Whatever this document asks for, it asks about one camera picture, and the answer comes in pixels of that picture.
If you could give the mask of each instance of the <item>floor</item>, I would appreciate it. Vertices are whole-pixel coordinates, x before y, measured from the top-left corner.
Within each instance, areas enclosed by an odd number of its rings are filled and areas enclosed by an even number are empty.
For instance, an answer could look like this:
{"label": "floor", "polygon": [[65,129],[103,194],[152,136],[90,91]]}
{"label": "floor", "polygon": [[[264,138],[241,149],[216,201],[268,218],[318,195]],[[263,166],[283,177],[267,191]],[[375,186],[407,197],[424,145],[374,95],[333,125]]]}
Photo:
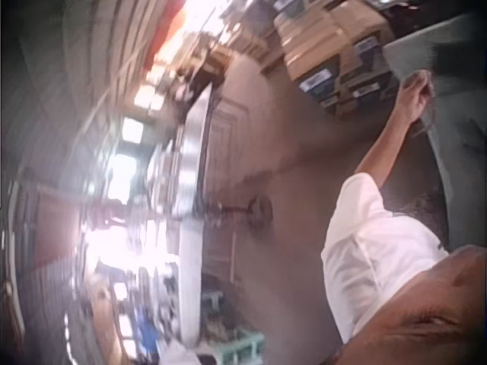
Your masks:
{"label": "floor", "polygon": [[[259,236],[242,222],[207,228],[205,272],[222,280],[241,315],[266,335],[267,364],[318,364],[341,345],[323,286],[320,251],[326,228],[341,184],[380,133],[392,101],[338,120],[301,94],[283,67],[265,78],[242,57],[231,66],[222,93],[245,105],[248,115],[227,106],[239,117],[220,143],[210,146],[210,156],[220,159],[212,166],[225,167],[229,177],[213,179],[207,195],[245,206],[254,195],[265,194],[272,200],[274,221]],[[428,139],[408,138],[383,188],[386,207],[397,210],[434,189],[441,197]],[[441,221],[431,228],[441,235],[446,229],[441,198],[431,209]]]}

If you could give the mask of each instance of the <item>white shirt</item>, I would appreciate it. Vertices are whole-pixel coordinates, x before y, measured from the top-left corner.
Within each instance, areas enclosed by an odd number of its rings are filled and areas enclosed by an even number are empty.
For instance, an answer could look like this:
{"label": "white shirt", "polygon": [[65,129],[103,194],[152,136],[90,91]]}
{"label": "white shirt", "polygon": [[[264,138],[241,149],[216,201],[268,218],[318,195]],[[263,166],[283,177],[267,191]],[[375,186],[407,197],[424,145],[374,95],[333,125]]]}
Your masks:
{"label": "white shirt", "polygon": [[343,184],[321,253],[326,297],[344,343],[419,272],[448,254],[424,224],[384,209],[372,177]]}

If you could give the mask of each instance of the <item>person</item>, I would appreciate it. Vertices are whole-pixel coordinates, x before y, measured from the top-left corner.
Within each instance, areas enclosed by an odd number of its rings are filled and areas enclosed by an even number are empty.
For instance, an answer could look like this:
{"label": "person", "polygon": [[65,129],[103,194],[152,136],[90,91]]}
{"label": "person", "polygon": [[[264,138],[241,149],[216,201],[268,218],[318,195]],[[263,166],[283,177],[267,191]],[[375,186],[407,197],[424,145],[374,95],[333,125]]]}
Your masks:
{"label": "person", "polygon": [[321,257],[345,346],[323,364],[487,363],[485,249],[449,255],[424,224],[386,210],[380,194],[432,97],[426,70],[401,84],[382,134],[339,193]]}

